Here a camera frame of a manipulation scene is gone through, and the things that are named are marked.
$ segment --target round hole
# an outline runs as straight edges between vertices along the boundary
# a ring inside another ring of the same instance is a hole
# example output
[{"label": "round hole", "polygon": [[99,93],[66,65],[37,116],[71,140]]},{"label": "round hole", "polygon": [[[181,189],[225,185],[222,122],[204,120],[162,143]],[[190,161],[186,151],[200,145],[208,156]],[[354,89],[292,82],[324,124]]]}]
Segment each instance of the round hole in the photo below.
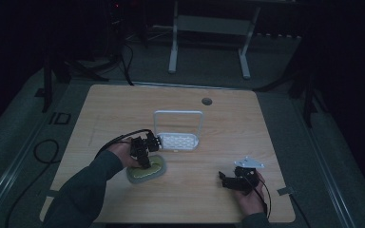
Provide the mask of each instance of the round hole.
[{"label": "round hole", "polygon": [[212,99],[210,99],[210,98],[203,98],[202,99],[202,103],[204,105],[211,105],[212,104]]}]

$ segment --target white table leg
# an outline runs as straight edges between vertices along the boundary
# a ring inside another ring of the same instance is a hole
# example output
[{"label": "white table leg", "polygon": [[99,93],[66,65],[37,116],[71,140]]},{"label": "white table leg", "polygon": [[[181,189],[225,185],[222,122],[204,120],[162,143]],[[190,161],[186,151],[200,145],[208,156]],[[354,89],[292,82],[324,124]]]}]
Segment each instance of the white table leg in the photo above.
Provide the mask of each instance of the white table leg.
[{"label": "white table leg", "polygon": [[241,65],[242,77],[244,79],[250,78],[250,70],[248,68],[247,57],[245,56],[245,54],[247,53],[248,46],[250,45],[250,41],[253,36],[254,28],[257,23],[257,19],[259,17],[259,11],[260,8],[256,8],[252,23],[248,27],[248,32],[245,38],[244,46],[242,48],[239,48],[240,65]]},{"label": "white table leg", "polygon": [[177,55],[179,47],[177,44],[178,24],[178,1],[174,2],[174,20],[173,20],[173,45],[171,47],[170,62],[168,64],[168,73],[175,73],[177,68]]}]

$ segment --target hand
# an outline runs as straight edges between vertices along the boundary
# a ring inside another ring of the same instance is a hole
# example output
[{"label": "hand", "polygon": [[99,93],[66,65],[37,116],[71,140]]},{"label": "hand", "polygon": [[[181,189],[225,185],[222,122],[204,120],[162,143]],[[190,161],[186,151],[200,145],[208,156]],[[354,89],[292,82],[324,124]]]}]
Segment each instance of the hand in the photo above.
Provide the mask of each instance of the hand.
[{"label": "hand", "polygon": [[138,161],[134,160],[129,154],[131,139],[132,138],[129,137],[124,141],[114,143],[109,146],[107,150],[115,154],[121,160],[123,167],[141,167]]},{"label": "hand", "polygon": [[236,201],[238,202],[241,211],[244,215],[249,216],[256,213],[263,213],[263,201],[264,196],[262,192],[263,176],[257,171],[259,179],[261,180],[257,185],[256,189],[259,194],[262,196],[262,199],[259,198],[259,195],[253,190],[247,196],[245,196],[241,191],[233,190]]}]

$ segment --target gray carpet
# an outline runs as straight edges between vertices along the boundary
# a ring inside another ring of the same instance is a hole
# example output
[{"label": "gray carpet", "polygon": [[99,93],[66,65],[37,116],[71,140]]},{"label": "gray carpet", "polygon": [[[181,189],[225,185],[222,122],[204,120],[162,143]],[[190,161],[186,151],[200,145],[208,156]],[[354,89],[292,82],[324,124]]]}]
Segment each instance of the gray carpet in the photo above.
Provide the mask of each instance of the gray carpet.
[{"label": "gray carpet", "polygon": [[[180,46],[177,73],[171,75],[167,72],[170,51],[167,42],[153,40],[148,49],[135,43],[133,38],[129,44],[133,49],[130,77],[137,85],[156,83],[251,89],[264,86],[280,76],[298,40],[255,37],[247,54],[252,74],[249,80],[242,79],[237,51],[233,48],[194,48],[189,42],[185,42]],[[126,48],[127,61],[129,56],[131,52]],[[125,84],[121,69],[115,67],[101,74],[111,79],[111,84]],[[27,153],[16,182],[0,203],[0,227],[4,227],[8,211],[21,192],[46,167],[34,158],[33,147],[38,142],[53,139],[59,143],[58,158],[61,157],[86,93],[89,87],[96,83],[75,73],[70,85],[54,84],[54,103],[48,113],[42,114],[42,99],[33,97],[36,89],[42,86],[40,72],[30,78],[1,118],[0,178],[17,153]],[[331,192],[321,171],[321,155],[317,155],[321,153],[354,219],[354,225],[348,227],[365,227],[365,181],[357,170],[346,142],[330,115],[321,110],[313,114],[314,127],[310,132],[299,115],[302,100],[291,100],[286,95],[289,86],[290,83],[267,93],[258,93],[262,113],[287,186],[295,190],[293,196],[311,227],[341,227],[343,222],[338,218]],[[50,123],[54,112],[70,114],[69,124]],[[49,142],[38,147],[39,154],[45,160],[49,160],[54,150],[55,146]],[[20,199],[11,214],[10,227],[41,226],[40,209],[57,167],[58,164],[53,164]],[[277,223],[273,226],[306,227],[300,211],[296,206],[294,208],[297,215],[294,222]]]}]

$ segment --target dark background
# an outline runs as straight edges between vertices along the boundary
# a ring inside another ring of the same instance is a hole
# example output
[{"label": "dark background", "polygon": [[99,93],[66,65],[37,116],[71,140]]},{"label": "dark background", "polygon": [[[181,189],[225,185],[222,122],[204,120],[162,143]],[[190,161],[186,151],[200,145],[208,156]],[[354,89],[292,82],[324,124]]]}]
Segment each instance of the dark background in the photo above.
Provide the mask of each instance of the dark background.
[{"label": "dark background", "polygon": [[[129,2],[144,7],[148,26],[171,25],[172,1]],[[294,61],[317,66],[316,87],[365,177],[365,1],[237,2],[262,5],[256,32],[308,41]],[[90,43],[107,25],[105,10],[104,1],[0,0],[0,116],[43,66],[45,45],[74,59],[91,58]]]}]

